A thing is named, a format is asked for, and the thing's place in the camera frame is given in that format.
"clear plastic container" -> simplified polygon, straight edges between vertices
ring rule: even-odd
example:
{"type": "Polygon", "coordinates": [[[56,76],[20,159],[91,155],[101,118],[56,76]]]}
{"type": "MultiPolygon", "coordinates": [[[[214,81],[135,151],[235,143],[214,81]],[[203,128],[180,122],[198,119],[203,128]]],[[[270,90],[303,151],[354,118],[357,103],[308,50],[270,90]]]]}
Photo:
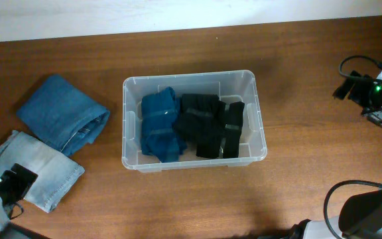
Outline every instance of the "clear plastic container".
{"type": "Polygon", "coordinates": [[[246,166],[264,159],[267,154],[255,75],[248,70],[130,77],[123,83],[122,131],[122,163],[127,169],[143,173],[225,165],[246,166]],[[245,103],[238,158],[197,157],[196,148],[191,144],[188,144],[188,149],[179,157],[179,161],[174,163],[161,163],[155,156],[142,154],[141,99],[148,94],[160,92],[168,86],[174,89],[178,97],[185,93],[217,94],[220,100],[227,104],[237,101],[245,103]]]}

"white backdrop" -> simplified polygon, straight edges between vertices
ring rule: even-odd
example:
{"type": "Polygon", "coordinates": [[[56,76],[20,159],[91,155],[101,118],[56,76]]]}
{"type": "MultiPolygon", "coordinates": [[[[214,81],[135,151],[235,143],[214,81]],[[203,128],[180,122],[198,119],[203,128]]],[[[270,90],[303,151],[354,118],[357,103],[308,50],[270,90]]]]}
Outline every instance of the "white backdrop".
{"type": "Polygon", "coordinates": [[[0,41],[382,15],[382,0],[0,0],[0,41]]]}

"tabletop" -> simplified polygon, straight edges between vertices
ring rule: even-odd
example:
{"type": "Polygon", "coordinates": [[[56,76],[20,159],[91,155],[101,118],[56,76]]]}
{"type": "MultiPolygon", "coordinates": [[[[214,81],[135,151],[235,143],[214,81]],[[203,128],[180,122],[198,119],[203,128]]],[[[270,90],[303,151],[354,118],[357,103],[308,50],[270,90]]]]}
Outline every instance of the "tabletop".
{"type": "MultiPolygon", "coordinates": [[[[13,129],[31,134],[15,110],[54,73],[111,110],[95,143],[71,156],[85,173],[56,210],[22,201],[25,213],[13,222],[50,238],[225,238],[322,220],[332,185],[382,182],[382,129],[355,103],[332,97],[344,81],[338,64],[352,54],[382,60],[382,17],[0,42],[0,144],[13,129]],[[264,160],[147,174],[124,168],[126,78],[244,69],[256,77],[264,160]]],[[[345,70],[353,69],[379,73],[359,60],[345,70]]],[[[337,190],[330,215],[370,190],[337,190]]]]}

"black folded garment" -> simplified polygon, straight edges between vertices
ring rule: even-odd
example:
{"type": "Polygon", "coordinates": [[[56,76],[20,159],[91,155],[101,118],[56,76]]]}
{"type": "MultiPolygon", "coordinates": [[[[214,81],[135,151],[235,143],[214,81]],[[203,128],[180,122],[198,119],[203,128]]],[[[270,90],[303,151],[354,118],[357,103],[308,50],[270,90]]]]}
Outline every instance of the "black folded garment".
{"type": "Polygon", "coordinates": [[[225,107],[217,95],[184,94],[173,129],[183,139],[197,143],[199,157],[215,159],[220,151],[223,158],[238,157],[244,103],[233,103],[228,110],[225,107]]]}

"folded light blue denim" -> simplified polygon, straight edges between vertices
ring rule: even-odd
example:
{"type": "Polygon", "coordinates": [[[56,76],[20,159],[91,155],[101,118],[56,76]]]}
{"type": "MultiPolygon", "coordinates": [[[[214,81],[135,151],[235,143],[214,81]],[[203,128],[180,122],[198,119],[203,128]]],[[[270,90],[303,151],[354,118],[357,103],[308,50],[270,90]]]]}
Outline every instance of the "folded light blue denim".
{"type": "Polygon", "coordinates": [[[0,146],[0,176],[18,163],[38,178],[25,196],[45,212],[51,212],[85,170],[43,142],[23,132],[13,134],[0,146]]]}
{"type": "Polygon", "coordinates": [[[145,96],[141,102],[143,115],[141,150],[144,155],[155,155],[162,163],[175,162],[184,153],[186,143],[172,125],[180,112],[180,99],[168,87],[157,94],[145,96]]]}
{"type": "Polygon", "coordinates": [[[69,84],[50,76],[17,116],[51,148],[70,156],[101,133],[110,111],[69,84]]]}

